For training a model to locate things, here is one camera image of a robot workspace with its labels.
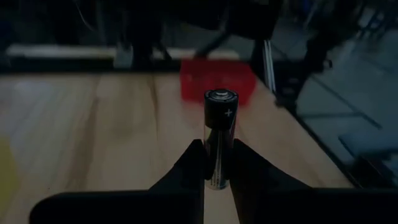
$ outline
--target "battery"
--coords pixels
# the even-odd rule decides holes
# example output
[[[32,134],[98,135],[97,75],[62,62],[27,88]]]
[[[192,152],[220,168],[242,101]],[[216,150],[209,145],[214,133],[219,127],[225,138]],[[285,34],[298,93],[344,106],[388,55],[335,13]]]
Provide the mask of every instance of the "battery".
[[[206,186],[221,190],[229,185],[228,162],[233,150],[239,96],[231,90],[205,93]]]

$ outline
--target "wooden table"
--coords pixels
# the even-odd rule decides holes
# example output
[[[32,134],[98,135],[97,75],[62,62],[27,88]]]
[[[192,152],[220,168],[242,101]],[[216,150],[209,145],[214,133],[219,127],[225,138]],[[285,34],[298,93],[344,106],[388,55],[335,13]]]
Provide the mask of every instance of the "wooden table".
[[[148,189],[203,138],[203,114],[181,100],[176,73],[1,78],[0,133],[18,183],[0,222],[27,223],[35,203],[59,192]],[[236,137],[308,185],[351,187],[260,82],[238,111]],[[230,188],[206,189],[205,223],[239,223]]]

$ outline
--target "aa battery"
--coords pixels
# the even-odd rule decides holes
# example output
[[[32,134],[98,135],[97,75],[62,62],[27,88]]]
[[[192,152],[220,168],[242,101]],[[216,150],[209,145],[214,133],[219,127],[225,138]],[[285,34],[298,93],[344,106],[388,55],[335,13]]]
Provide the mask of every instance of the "aa battery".
[[[206,186],[221,190],[229,185],[228,162],[233,150],[238,94],[231,90],[205,93]]]

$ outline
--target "yellow object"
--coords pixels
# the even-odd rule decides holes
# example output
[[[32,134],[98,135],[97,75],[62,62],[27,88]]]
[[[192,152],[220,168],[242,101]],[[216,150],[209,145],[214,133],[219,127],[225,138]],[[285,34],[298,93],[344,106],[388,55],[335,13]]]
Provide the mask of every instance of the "yellow object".
[[[17,166],[8,141],[0,138],[0,217],[19,186]]]

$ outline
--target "floor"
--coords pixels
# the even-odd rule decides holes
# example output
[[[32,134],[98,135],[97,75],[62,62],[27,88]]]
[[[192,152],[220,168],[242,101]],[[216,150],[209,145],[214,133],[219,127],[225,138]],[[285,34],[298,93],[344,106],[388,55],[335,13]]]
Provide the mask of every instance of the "floor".
[[[298,114],[343,163],[353,158],[338,137],[396,129],[398,32],[380,41],[351,39],[331,53],[333,69],[313,75],[298,100]],[[279,24],[273,43],[290,58],[302,57],[308,34]]]
[[[98,34],[89,31],[79,17],[76,22],[84,33],[82,44],[101,44]],[[45,24],[26,18],[14,19],[13,24],[19,42],[53,42],[46,34]],[[219,34],[187,24],[176,24],[165,33],[167,46],[189,48],[200,48]],[[294,22],[280,19],[272,43],[289,58],[300,58],[305,54],[305,43],[310,35]],[[114,37],[116,35],[110,35],[111,44]],[[349,164],[353,158],[339,142],[339,135],[368,129],[394,129],[398,125],[398,103],[394,100],[398,95],[397,37],[398,31],[390,31],[379,42],[347,41],[331,53],[334,68],[314,75],[300,95],[298,114],[344,163]],[[243,59],[250,57],[252,47],[251,40],[240,37],[232,37],[221,46],[237,51]],[[276,50],[272,55],[274,60],[284,58]]]

